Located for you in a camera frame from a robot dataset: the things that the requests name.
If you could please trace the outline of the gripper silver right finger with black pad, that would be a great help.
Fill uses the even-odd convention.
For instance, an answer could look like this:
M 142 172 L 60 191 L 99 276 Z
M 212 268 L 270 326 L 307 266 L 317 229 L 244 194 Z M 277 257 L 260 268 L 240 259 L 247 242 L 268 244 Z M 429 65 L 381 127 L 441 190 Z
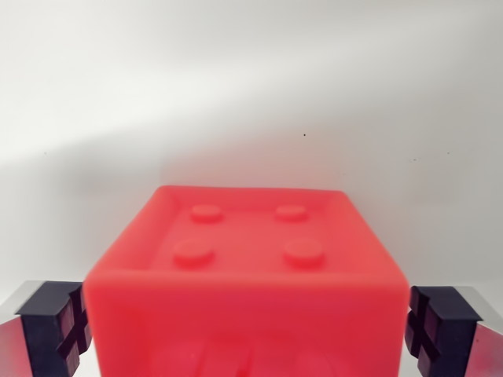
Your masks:
M 411 287 L 405 342 L 422 376 L 502 375 L 502 316 L 473 287 Z

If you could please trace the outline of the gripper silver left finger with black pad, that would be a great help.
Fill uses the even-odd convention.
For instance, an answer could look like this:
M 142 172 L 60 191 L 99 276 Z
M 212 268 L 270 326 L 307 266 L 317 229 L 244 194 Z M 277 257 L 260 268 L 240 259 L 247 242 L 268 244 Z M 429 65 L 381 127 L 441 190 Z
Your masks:
M 1 304 L 1 375 L 73 376 L 91 339 L 81 282 L 25 281 Z

